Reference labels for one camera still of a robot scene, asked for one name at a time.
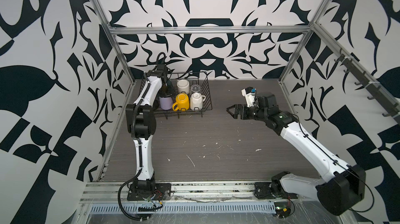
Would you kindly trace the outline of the lavender cup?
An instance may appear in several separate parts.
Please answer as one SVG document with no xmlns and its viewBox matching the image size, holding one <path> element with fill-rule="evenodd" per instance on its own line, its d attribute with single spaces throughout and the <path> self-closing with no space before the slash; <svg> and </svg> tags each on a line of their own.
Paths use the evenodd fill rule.
<svg viewBox="0 0 400 224">
<path fill-rule="evenodd" d="M 174 104 L 173 98 L 171 96 L 168 97 L 160 97 L 159 98 L 160 108 L 162 110 L 171 110 Z"/>
</svg>

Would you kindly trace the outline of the white mug red inside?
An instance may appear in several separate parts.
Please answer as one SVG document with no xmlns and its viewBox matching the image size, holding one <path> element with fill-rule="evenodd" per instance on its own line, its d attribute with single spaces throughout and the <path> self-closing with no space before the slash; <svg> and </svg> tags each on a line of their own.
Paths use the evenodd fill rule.
<svg viewBox="0 0 400 224">
<path fill-rule="evenodd" d="M 188 80 L 182 79 L 177 81 L 178 93 L 189 94 L 190 93 L 190 82 Z"/>
</svg>

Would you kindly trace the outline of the yellow mug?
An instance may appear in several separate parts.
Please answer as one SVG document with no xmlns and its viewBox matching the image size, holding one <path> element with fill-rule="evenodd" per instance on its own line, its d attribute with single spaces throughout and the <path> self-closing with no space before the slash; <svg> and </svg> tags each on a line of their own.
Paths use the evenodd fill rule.
<svg viewBox="0 0 400 224">
<path fill-rule="evenodd" d="M 172 105 L 173 111 L 188 111 L 190 109 L 189 96 L 185 93 L 180 93 L 176 96 L 176 101 Z"/>
</svg>

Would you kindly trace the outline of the clear glass cup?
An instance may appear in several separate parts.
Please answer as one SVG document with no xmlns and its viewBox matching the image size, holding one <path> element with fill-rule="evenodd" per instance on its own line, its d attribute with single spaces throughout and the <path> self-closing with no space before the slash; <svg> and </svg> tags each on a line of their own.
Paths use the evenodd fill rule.
<svg viewBox="0 0 400 224">
<path fill-rule="evenodd" d="M 194 93 L 201 93 L 201 86 L 199 84 L 193 84 L 190 88 L 190 93 L 194 94 Z"/>
</svg>

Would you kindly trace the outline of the cream white mug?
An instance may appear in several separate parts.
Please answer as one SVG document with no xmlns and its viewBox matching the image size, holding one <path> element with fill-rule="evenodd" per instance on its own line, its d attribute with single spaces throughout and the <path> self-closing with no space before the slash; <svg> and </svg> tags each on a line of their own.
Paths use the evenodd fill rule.
<svg viewBox="0 0 400 224">
<path fill-rule="evenodd" d="M 193 93 L 190 98 L 190 108 L 192 111 L 201 111 L 203 104 L 206 100 L 206 96 L 201 93 Z"/>
</svg>

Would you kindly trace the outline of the dark green mug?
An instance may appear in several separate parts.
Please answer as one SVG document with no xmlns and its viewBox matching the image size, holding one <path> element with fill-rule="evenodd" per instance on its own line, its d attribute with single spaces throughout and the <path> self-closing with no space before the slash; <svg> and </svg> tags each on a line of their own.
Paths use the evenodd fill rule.
<svg viewBox="0 0 400 224">
<path fill-rule="evenodd" d="M 166 86 L 167 86 L 166 95 L 168 95 L 168 96 L 172 95 L 173 92 L 174 92 L 174 86 L 173 86 L 172 81 L 171 80 L 167 80 Z"/>
</svg>

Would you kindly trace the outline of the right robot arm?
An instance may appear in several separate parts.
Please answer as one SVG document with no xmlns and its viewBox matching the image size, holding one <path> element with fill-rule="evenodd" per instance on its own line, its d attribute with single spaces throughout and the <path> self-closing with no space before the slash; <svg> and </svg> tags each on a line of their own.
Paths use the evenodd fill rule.
<svg viewBox="0 0 400 224">
<path fill-rule="evenodd" d="M 242 90 L 242 95 L 246 103 L 228 107 L 227 113 L 234 119 L 265 123 L 295 147 L 320 175 L 320 179 L 313 179 L 281 172 L 272 177 L 269 189 L 260 187 L 255 190 L 257 198 L 302 195 L 318 201 L 335 216 L 345 213 L 364 199 L 366 172 L 361 166 L 349 165 L 324 147 L 305 130 L 298 116 L 280 110 L 274 94 L 257 94 L 256 89 L 248 87 Z"/>
</svg>

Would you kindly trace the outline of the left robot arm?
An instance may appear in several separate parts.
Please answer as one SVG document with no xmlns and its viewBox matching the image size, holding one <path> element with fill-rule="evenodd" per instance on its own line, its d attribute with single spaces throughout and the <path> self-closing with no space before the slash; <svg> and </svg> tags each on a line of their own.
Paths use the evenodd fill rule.
<svg viewBox="0 0 400 224">
<path fill-rule="evenodd" d="M 166 54 L 156 58 L 156 66 L 143 74 L 144 87 L 133 104 L 126 107 L 128 132 L 135 145 L 136 175 L 131 180 L 131 192 L 143 198 L 150 197 L 156 190 L 152 165 L 152 138 L 156 131 L 153 104 L 160 89 L 168 80 Z"/>
</svg>

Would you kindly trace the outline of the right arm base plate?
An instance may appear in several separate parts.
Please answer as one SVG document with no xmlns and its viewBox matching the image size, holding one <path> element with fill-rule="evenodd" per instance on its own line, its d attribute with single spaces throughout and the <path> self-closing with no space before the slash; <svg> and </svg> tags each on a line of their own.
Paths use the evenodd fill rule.
<svg viewBox="0 0 400 224">
<path fill-rule="evenodd" d="M 278 182 L 256 182 L 254 196 L 259 200 L 265 199 L 298 199 L 298 195 L 287 193 Z"/>
</svg>

